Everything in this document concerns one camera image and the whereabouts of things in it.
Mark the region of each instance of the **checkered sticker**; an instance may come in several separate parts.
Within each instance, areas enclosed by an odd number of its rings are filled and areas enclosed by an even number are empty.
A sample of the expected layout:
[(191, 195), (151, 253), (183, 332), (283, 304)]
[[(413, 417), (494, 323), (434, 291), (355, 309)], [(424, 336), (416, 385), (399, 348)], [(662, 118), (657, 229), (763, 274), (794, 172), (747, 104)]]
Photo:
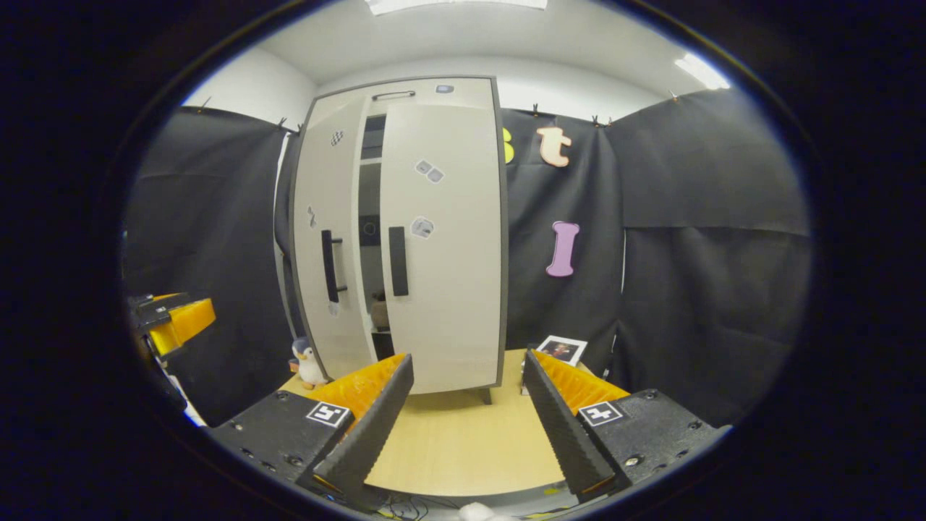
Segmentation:
[(582, 407), (579, 410), (579, 414), (585, 418), (589, 426), (600, 426), (624, 417), (624, 413), (618, 411), (617, 407), (606, 401), (596, 403), (595, 405), (589, 405), (588, 407)]
[(315, 420), (326, 426), (337, 427), (346, 418), (350, 409), (338, 405), (331, 405), (320, 401), (312, 408), (312, 412), (306, 416), (309, 420)]

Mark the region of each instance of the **cabinet leg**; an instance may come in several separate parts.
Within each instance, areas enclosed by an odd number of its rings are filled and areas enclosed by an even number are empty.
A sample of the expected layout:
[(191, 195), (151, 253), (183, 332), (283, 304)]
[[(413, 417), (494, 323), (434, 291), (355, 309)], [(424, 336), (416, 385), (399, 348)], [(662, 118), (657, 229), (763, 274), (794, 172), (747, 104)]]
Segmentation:
[(492, 393), (489, 392), (489, 388), (476, 389), (479, 392), (479, 397), (482, 398), (482, 403), (486, 405), (492, 405)]

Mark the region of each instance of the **wire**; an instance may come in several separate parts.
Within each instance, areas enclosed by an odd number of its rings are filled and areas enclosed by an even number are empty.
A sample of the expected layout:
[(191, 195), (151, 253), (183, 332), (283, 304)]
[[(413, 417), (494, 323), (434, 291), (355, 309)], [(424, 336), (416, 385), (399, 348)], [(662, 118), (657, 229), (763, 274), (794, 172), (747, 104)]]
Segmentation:
[(428, 505), (425, 504), (425, 503), (424, 503), (424, 500), (422, 500), (420, 497), (417, 497), (417, 496), (408, 496), (408, 502), (411, 503), (412, 507), (415, 508), (415, 513), (416, 513), (416, 514), (417, 514), (418, 511), (419, 511), (419, 510), (418, 510), (418, 507), (415, 506), (415, 501), (414, 501), (414, 500), (415, 500), (416, 498), (418, 499), (418, 501), (421, 502), (421, 506), (424, 507), (424, 514), (419, 515), (418, 517), (415, 517), (415, 521), (420, 521), (421, 519), (424, 518), (425, 515), (428, 514), (428, 512), (430, 512), (430, 510), (428, 509)]
[(441, 506), (445, 506), (445, 507), (447, 507), (447, 508), (453, 508), (453, 509), (456, 509), (456, 510), (459, 510), (459, 509), (460, 509), (460, 507), (456, 506), (452, 501), (450, 501), (450, 500), (447, 499), (447, 498), (441, 498), (441, 499), (443, 499), (444, 501), (446, 501), (446, 503), (444, 503), (444, 502), (439, 502), (439, 501), (437, 501), (437, 500), (434, 499), (434, 498), (429, 498), (429, 497), (425, 497), (425, 496), (415, 496), (415, 497), (418, 498), (419, 500), (432, 502), (432, 503), (435, 503), (435, 504), (439, 504), (439, 505), (441, 505)]

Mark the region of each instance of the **penguin plush toy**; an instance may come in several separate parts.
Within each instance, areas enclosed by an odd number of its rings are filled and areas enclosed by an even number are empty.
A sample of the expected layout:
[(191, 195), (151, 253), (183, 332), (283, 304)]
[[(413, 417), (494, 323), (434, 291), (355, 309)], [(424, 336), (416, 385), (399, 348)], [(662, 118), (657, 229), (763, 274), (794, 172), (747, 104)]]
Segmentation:
[(302, 387), (313, 389), (328, 383), (321, 373), (319, 362), (315, 360), (315, 351), (308, 343), (308, 338), (299, 337), (293, 342), (294, 360), (290, 360), (290, 370), (299, 373)]

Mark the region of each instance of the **photo frame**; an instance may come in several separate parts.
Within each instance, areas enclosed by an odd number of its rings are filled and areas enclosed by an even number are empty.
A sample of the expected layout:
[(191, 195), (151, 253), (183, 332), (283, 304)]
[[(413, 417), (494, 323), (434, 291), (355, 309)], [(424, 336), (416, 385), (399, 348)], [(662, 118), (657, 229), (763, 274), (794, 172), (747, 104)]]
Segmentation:
[(536, 350), (575, 367), (579, 365), (586, 345), (588, 342), (584, 340), (550, 335)]

